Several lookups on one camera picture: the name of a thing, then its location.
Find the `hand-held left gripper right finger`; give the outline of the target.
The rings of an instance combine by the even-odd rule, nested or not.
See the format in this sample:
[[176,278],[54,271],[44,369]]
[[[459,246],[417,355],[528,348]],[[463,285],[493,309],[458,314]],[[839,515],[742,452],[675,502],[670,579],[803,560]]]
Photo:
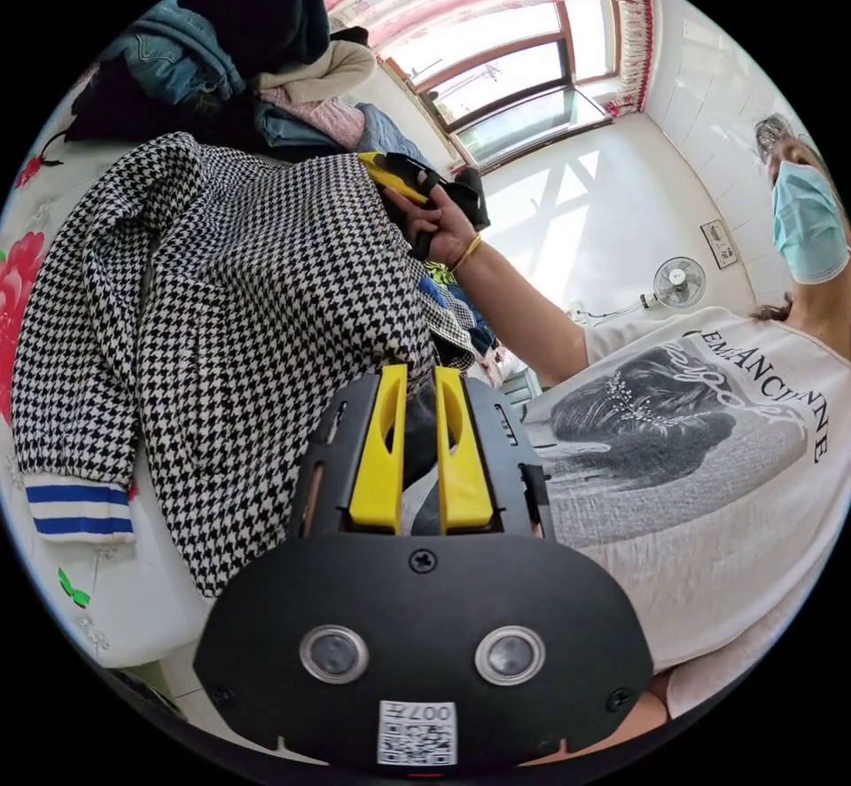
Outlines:
[[435,396],[441,531],[481,531],[489,526],[493,507],[472,410],[458,370],[435,369]]

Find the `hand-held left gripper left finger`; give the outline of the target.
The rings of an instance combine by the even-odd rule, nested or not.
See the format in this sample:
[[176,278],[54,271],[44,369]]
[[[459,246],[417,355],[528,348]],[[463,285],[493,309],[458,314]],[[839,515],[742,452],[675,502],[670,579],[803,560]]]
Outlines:
[[368,415],[348,514],[359,529],[402,527],[408,367],[384,367]]

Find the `person's right hand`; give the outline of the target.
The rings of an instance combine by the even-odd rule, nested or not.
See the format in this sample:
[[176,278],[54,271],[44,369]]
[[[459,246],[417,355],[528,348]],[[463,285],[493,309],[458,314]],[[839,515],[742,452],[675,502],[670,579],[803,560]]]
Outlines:
[[402,213],[404,234],[415,243],[425,234],[431,237],[428,261],[439,262],[454,271],[479,235],[461,208],[445,189],[435,184],[428,193],[433,205],[426,209],[392,189],[384,189],[389,201]]

